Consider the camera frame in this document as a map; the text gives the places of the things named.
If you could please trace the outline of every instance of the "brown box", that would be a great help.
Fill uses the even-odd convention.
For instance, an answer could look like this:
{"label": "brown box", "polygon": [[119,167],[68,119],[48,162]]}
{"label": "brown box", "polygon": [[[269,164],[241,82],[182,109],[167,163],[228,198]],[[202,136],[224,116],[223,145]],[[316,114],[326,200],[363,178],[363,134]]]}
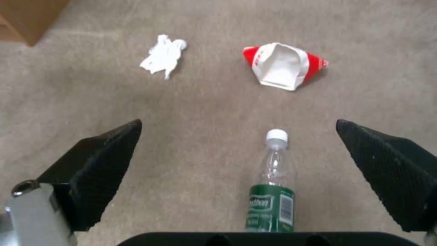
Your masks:
{"label": "brown box", "polygon": [[0,41],[33,46],[69,0],[0,0]]}

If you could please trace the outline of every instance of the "water bottle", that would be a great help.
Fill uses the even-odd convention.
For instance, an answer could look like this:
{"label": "water bottle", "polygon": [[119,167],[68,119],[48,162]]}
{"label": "water bottle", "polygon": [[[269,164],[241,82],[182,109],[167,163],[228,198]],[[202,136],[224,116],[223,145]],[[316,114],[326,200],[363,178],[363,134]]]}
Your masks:
{"label": "water bottle", "polygon": [[294,231],[295,168],[288,160],[287,143],[285,131],[267,133],[267,153],[250,188],[247,232]]}

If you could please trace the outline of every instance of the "white tissue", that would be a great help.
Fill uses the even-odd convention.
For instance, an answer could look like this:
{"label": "white tissue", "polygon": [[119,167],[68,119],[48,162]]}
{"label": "white tissue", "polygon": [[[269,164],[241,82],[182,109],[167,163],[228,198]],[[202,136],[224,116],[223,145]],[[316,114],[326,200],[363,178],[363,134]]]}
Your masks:
{"label": "white tissue", "polygon": [[186,47],[185,40],[171,41],[167,35],[159,35],[157,44],[150,48],[149,56],[139,66],[150,71],[151,74],[165,70],[165,80],[169,80],[171,71],[176,68],[177,60]]}

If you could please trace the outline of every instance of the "white bottle cap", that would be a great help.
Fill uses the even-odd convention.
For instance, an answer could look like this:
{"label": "white bottle cap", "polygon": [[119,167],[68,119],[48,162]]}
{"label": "white bottle cap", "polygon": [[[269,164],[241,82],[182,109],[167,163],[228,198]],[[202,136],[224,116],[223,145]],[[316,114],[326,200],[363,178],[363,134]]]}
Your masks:
{"label": "white bottle cap", "polygon": [[267,132],[266,140],[269,139],[281,139],[288,142],[288,135],[284,130],[281,129],[273,129]]}

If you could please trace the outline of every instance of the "crumpled snack bag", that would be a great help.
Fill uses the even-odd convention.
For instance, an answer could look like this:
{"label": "crumpled snack bag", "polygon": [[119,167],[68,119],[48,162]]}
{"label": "crumpled snack bag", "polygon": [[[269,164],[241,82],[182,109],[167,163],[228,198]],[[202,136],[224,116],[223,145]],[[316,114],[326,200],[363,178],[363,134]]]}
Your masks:
{"label": "crumpled snack bag", "polygon": [[328,66],[326,60],[278,42],[246,47],[243,55],[261,84],[288,91],[296,90]]}

